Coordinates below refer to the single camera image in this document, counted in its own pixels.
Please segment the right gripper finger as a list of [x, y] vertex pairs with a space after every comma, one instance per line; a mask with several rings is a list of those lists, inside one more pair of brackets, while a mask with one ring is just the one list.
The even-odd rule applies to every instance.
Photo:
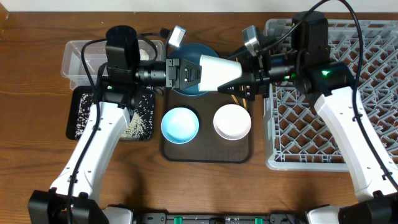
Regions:
[[230, 56], [226, 58], [227, 60], [237, 61], [240, 64], [250, 64], [252, 61], [252, 55], [246, 48], [239, 48], [235, 50]]
[[225, 93], [229, 95], [248, 95], [253, 83], [254, 75], [251, 73], [245, 73], [239, 78], [222, 84], [217, 88], [217, 90], [218, 93]]

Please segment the white napkin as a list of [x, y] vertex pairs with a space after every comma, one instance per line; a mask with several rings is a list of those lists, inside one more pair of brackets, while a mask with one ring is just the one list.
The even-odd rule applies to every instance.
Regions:
[[141, 61], [149, 60], [149, 54], [144, 49], [140, 49], [139, 53], [140, 53], [140, 60]]

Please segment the white pink bowl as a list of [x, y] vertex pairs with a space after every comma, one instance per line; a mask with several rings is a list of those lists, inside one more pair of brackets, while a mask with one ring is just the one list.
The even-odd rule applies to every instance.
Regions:
[[251, 116], [242, 106], [224, 105], [216, 111], [213, 117], [213, 126], [222, 138], [236, 141], [249, 133]]

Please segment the light blue bowl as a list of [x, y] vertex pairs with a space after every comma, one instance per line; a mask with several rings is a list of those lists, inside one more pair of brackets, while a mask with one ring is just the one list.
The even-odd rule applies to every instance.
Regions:
[[186, 144], [194, 139], [199, 127], [198, 116], [184, 107], [169, 110], [161, 121], [163, 137], [174, 144]]

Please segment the rice food waste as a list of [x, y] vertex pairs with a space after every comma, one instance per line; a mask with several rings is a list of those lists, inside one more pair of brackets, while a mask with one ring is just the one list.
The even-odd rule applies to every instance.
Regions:
[[[145, 141], [152, 137], [155, 96], [153, 93], [143, 93], [139, 98], [138, 107], [133, 112], [131, 122], [127, 130], [123, 132], [123, 141]], [[72, 134], [74, 140], [79, 140], [83, 134], [87, 119], [90, 115], [92, 105], [91, 95], [83, 93], [77, 106], [77, 118], [75, 121], [75, 132]]]

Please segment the small white cup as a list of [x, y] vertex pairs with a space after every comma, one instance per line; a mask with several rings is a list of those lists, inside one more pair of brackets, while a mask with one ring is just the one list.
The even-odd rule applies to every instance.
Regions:
[[218, 87], [242, 76], [241, 64], [232, 60], [201, 55], [199, 91], [217, 91]]

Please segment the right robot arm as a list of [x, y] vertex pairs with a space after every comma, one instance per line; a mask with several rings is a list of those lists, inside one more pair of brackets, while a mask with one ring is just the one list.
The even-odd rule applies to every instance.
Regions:
[[254, 26], [244, 29], [244, 45], [233, 54], [244, 74], [218, 91], [253, 100], [268, 97], [272, 84], [289, 81], [325, 122], [348, 166], [358, 202], [310, 210], [307, 223], [396, 223], [397, 166], [361, 111], [358, 76], [330, 58], [325, 15], [314, 10], [294, 15], [288, 36], [291, 50], [273, 54], [278, 39]]

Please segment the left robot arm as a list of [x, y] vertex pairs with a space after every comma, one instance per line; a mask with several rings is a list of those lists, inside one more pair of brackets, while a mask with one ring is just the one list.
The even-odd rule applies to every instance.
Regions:
[[142, 60], [139, 42], [149, 41], [130, 26], [115, 26], [103, 39], [107, 62], [89, 77], [93, 104], [76, 148], [46, 191], [28, 203], [32, 223], [132, 223], [131, 209], [98, 205], [103, 177], [127, 130], [139, 95], [148, 86], [183, 90], [200, 82], [202, 67], [182, 58]]

